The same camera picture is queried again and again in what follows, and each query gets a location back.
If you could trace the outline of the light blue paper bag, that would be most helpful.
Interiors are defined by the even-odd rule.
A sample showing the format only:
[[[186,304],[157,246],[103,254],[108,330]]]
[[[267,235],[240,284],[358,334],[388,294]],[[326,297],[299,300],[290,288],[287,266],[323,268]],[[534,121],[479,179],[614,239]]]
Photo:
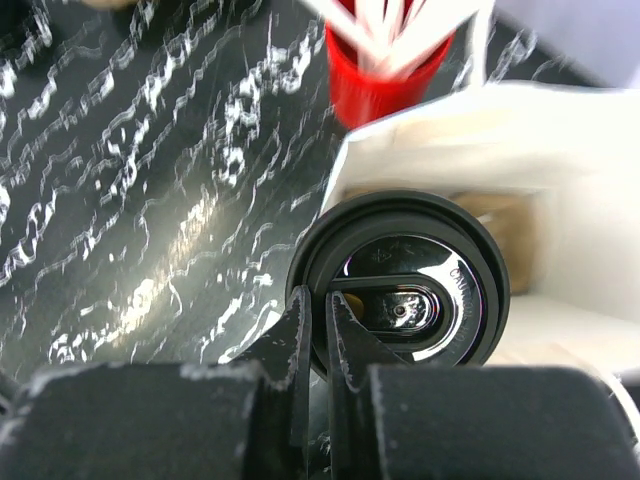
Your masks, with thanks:
[[[358,187],[515,193],[535,279],[490,363],[639,373],[639,94],[505,81],[346,136],[322,206]]]

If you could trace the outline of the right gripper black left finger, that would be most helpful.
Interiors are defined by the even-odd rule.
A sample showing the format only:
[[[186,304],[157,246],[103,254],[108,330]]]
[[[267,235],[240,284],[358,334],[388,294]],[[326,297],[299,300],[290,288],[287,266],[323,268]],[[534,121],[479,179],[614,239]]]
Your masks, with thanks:
[[[303,479],[311,298],[225,364],[78,364],[35,374],[1,423],[5,479]]]

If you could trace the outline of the red straw cup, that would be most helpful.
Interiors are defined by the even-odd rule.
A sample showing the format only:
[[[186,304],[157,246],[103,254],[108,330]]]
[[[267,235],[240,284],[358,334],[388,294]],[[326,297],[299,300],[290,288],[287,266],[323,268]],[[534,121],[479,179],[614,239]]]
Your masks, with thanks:
[[[359,70],[355,50],[326,27],[329,99],[338,121],[353,130],[420,103],[454,38],[446,38],[408,77],[380,79]]]

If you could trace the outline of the white wrapped straws bundle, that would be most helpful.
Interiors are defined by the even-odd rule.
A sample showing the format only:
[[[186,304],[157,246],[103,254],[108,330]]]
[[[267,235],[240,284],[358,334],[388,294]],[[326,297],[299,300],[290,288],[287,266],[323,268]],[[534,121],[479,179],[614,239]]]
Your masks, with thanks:
[[[493,1],[357,1],[351,14],[337,1],[304,1],[352,46],[366,71],[406,78],[466,21],[470,41],[483,42]]]

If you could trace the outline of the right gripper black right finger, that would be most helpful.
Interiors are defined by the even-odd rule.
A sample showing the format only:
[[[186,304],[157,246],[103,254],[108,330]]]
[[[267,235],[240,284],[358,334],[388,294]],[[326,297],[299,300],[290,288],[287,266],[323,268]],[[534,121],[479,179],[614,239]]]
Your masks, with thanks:
[[[407,365],[325,300],[335,479],[635,479],[636,408],[565,367]]]

